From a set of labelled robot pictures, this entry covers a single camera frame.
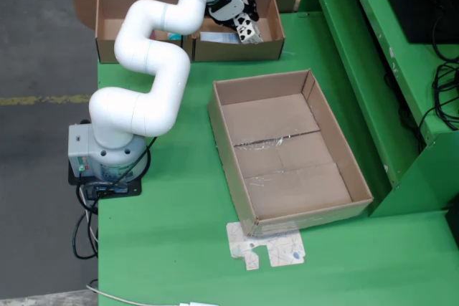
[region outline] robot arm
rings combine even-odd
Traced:
[[[190,70],[184,50],[149,39],[154,29],[188,35],[202,25],[207,3],[179,0],[170,5],[140,0],[129,9],[115,41],[115,55],[126,69],[155,75],[151,91],[143,94],[119,87],[98,90],[90,100],[96,141],[106,148],[127,145],[134,134],[160,136],[176,121]]]
[[[115,41],[115,56],[126,69],[155,79],[148,93],[120,87],[94,93],[89,104],[92,122],[69,128],[75,177],[117,181],[131,171],[123,177],[129,182],[144,171],[145,137],[163,135],[174,126],[190,70],[182,48],[149,37],[155,29],[192,34],[206,14],[233,29],[241,25],[242,15],[258,20],[255,0],[179,0],[177,5],[140,0],[131,6]]]

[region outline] concrete floor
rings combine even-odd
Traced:
[[[72,0],[0,0],[0,14],[0,299],[81,290],[98,272],[72,255],[82,209],[67,184],[67,129],[88,118],[88,97],[68,96],[96,89],[94,33]]]

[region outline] empty cardboard box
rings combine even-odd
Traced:
[[[77,18],[95,31],[95,42],[100,63],[118,63],[115,58],[115,40],[129,8],[138,0],[73,0]],[[179,0],[157,0],[177,4]],[[200,32],[234,32],[215,24],[211,18],[204,18],[198,32],[183,40],[168,40],[168,34],[155,30],[160,41],[180,45],[191,61],[240,61],[279,59],[285,35],[275,0],[256,0],[260,15],[258,26],[264,42],[258,44],[230,44],[205,42]]]
[[[310,70],[215,82],[209,115],[246,235],[347,219],[373,201]]]

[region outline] green workbench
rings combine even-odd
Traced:
[[[192,65],[178,120],[152,147],[143,193],[100,202],[102,291],[154,305],[449,306],[457,301],[459,251],[441,211],[363,216],[303,230],[305,264],[272,268],[265,247],[255,250],[259,270],[248,272],[241,259],[231,258],[226,224],[238,219],[207,113],[214,80],[311,68],[370,189],[380,200],[393,193],[379,156],[381,143],[354,94],[328,14],[316,10],[282,15],[287,39],[278,61]],[[98,78],[99,87],[141,92],[152,83],[148,75],[116,64],[99,64]],[[99,303],[120,305],[103,296]]]

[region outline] power cord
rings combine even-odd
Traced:
[[[139,302],[134,302],[134,301],[122,299],[120,297],[116,297],[115,295],[104,293],[104,292],[100,291],[99,289],[94,288],[92,286],[92,284],[94,282],[96,282],[96,281],[97,281],[97,279],[94,279],[93,281],[89,282],[89,284],[86,285],[86,288],[88,288],[90,291],[92,291],[94,293],[97,293],[99,295],[103,295],[104,297],[108,297],[108,298],[110,298],[112,300],[116,300],[116,301],[119,301],[119,302],[124,302],[125,304],[128,304],[128,305],[134,305],[134,306],[158,306],[158,305],[152,305],[152,304],[142,304],[142,303],[139,303]],[[180,303],[179,306],[217,306],[217,305],[203,304],[203,303],[200,303],[200,302],[190,302],[189,304]]]
[[[145,154],[148,154],[148,159],[150,160],[150,149],[151,146],[155,143],[157,137],[153,138],[153,140],[148,144],[146,147],[145,151],[142,152],[142,154],[137,158],[137,160],[132,164],[132,166],[126,170],[121,176],[119,176],[114,182],[112,182],[109,186],[106,187],[105,190],[98,191],[98,194],[96,195],[96,198],[89,207],[86,202],[85,198],[83,195],[83,192],[81,191],[82,183],[81,183],[81,174],[78,178],[78,183],[77,183],[77,188],[76,188],[76,194],[77,194],[77,199],[80,202],[81,206],[84,208],[85,212],[83,215],[78,219],[77,224],[75,225],[74,231],[73,231],[73,237],[72,237],[72,251],[73,254],[75,255],[76,258],[78,259],[91,259],[93,257],[98,257],[98,230],[96,231],[96,235],[94,235],[93,228],[91,227],[91,223],[93,220],[93,215],[98,215],[98,202],[101,199],[104,199],[107,196],[111,196],[115,193],[113,188],[117,186],[123,178],[125,178],[128,173],[132,171],[133,168],[137,166],[138,163],[142,160],[142,158],[145,156]],[[90,242],[91,249],[93,251],[93,254],[89,256],[81,256],[77,253],[77,248],[76,248],[76,237],[78,233],[78,229],[80,228],[82,220],[87,217],[87,237]]]
[[[455,100],[459,100],[459,96],[453,97],[445,102],[440,101],[440,95],[442,92],[447,92],[454,89],[459,90],[459,57],[446,57],[438,49],[437,42],[435,39],[435,33],[437,31],[438,24],[445,17],[445,8],[436,0],[429,1],[432,2],[432,4],[434,4],[439,10],[441,10],[441,15],[438,17],[437,21],[435,22],[432,28],[432,47],[436,55],[444,62],[438,65],[432,83],[434,106],[430,108],[424,114],[424,116],[422,116],[420,124],[418,125],[418,135],[420,135],[421,137],[421,127],[427,115],[433,110],[435,111],[436,116],[438,116],[444,122],[444,124],[446,124],[451,130],[458,130],[458,127],[456,125],[459,123],[459,116],[448,114],[442,108],[444,105],[447,105]],[[454,73],[452,79],[446,78],[447,76],[450,76],[452,73]]]

